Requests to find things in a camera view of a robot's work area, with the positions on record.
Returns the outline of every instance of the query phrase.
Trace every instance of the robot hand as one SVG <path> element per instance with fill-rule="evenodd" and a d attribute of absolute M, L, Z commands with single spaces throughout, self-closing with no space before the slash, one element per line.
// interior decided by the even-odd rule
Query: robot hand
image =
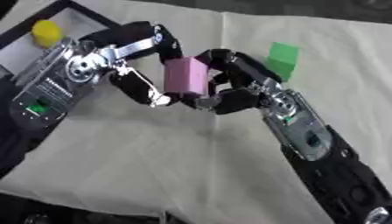
<path fill-rule="evenodd" d="M 276 83 L 282 82 L 278 75 L 272 73 L 262 63 L 241 52 L 213 49 L 203 52 L 195 59 L 206 64 L 208 68 L 221 71 L 221 73 L 215 75 L 208 82 L 210 98 L 185 95 L 182 102 L 195 109 L 212 110 L 217 115 L 261 106 L 265 95 L 258 89 L 257 79 L 270 78 Z M 227 83 L 231 87 L 217 93 L 217 87 Z"/>
<path fill-rule="evenodd" d="M 187 105 L 218 115 L 260 109 L 283 154 L 335 223 L 392 223 L 388 190 L 300 93 L 284 89 L 276 74 L 240 52 L 209 50 L 196 59 L 222 73 L 209 82 L 210 98 L 188 98 Z M 228 82 L 230 89 L 215 92 Z"/>
<path fill-rule="evenodd" d="M 115 29 L 98 31 L 81 40 L 92 40 L 98 48 L 115 46 L 125 49 L 127 46 L 133 46 L 139 49 L 135 53 L 128 54 L 124 60 L 135 60 L 158 53 L 161 63 L 165 64 L 167 60 L 183 57 L 179 41 L 163 25 L 150 22 L 135 22 Z M 155 107 L 169 105 L 176 101 L 174 95 L 170 97 L 161 94 L 151 80 L 136 69 L 126 66 L 125 61 L 122 61 L 116 73 L 111 74 L 109 79 L 114 86 L 140 104 Z"/>
<path fill-rule="evenodd" d="M 107 75 L 136 102 L 169 105 L 174 97 L 161 94 L 147 77 L 127 65 L 127 60 L 152 53 L 158 53 L 162 63 L 182 57 L 179 42 L 161 24 L 135 22 L 79 41 L 63 38 L 12 79 L 21 90 L 10 113 L 27 130 L 54 125 Z"/>

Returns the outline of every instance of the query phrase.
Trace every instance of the yellow cap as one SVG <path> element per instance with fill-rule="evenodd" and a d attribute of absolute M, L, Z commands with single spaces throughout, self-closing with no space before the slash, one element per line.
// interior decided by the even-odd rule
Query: yellow cap
<path fill-rule="evenodd" d="M 62 39 L 61 29 L 50 20 L 39 20 L 32 27 L 31 34 L 37 44 L 45 48 L 53 46 Z"/>

